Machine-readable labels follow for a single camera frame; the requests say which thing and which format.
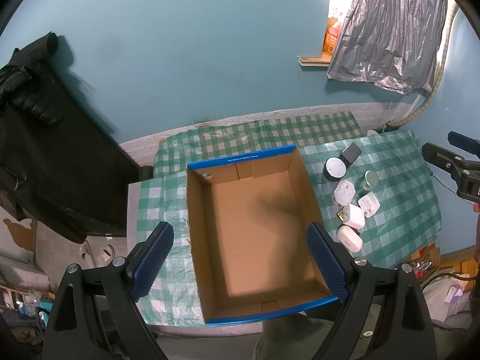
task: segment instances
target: metal bolt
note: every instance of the metal bolt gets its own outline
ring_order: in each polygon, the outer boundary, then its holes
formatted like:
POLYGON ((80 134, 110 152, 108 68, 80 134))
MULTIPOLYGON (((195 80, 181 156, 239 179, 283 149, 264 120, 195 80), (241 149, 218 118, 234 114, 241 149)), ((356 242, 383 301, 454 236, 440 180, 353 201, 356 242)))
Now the metal bolt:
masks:
POLYGON ((402 264, 402 271, 409 274, 412 271, 412 266, 410 264, 402 264))
POLYGON ((70 264, 68 267, 67 267, 67 272, 69 274, 72 274, 74 272, 76 272, 78 269, 78 265, 77 264, 70 264))
POLYGON ((123 257, 115 257, 112 261, 113 266, 123 266, 125 259, 123 257))
POLYGON ((357 266, 365 266, 367 265, 367 260, 364 257, 355 257, 353 262, 357 264, 357 266))

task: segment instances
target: gray plastic sheet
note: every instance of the gray plastic sheet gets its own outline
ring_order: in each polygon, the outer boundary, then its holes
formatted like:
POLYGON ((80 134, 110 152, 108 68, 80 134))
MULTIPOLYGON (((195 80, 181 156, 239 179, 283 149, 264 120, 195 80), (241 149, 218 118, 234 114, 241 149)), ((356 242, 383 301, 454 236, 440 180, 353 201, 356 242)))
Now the gray plastic sheet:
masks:
POLYGON ((353 0, 327 76, 431 92, 447 0, 353 0))

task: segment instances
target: baseboard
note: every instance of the baseboard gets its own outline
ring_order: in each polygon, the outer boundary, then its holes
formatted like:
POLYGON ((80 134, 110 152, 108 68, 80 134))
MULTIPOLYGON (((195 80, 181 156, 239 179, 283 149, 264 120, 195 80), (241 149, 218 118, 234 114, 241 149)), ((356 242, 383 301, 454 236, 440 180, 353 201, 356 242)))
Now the baseboard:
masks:
POLYGON ((120 147, 125 150, 140 166, 153 165, 155 154, 158 150, 158 142, 179 132, 191 130, 202 126, 230 126, 232 124, 251 122, 254 120, 282 119, 289 116, 333 114, 335 112, 351 111, 363 132, 371 128, 384 125, 387 120, 398 120, 409 109, 408 103, 348 103, 332 105, 315 105, 313 107, 301 107, 282 109, 272 112, 259 112, 243 116, 228 117, 220 120, 212 120, 200 124, 175 128, 173 130, 159 132, 138 139, 122 143, 120 147))

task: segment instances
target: blue wall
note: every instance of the blue wall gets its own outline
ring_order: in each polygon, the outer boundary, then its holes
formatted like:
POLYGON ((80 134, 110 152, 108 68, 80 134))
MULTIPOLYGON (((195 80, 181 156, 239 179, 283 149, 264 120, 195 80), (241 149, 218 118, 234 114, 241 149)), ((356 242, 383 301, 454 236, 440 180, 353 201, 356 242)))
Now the blue wall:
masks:
POLYGON ((405 101, 302 70, 297 56, 321 52, 327 8, 328 0, 24 0, 0 38, 0 64, 48 31, 64 36, 57 71, 118 142, 255 112, 405 101))
MULTIPOLYGON (((449 148, 467 159, 476 157, 450 146, 447 134, 457 131, 480 139, 480 40, 459 11, 455 17, 442 82, 432 105, 405 127, 421 144, 432 142, 449 148)), ((430 169, 447 185, 457 190, 450 176, 438 168, 430 169)), ((472 206, 433 180, 440 201, 442 231, 437 240, 442 254, 475 244, 477 214, 472 206)))

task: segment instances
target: green lid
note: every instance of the green lid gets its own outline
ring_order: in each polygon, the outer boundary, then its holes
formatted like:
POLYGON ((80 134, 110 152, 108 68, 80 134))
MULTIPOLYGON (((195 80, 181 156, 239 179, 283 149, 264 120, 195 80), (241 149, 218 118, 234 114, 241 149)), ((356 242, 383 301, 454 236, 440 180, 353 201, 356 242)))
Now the green lid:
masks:
POLYGON ((374 172, 373 170, 367 170, 365 172, 365 182, 370 189, 375 188, 379 182, 377 172, 374 172))

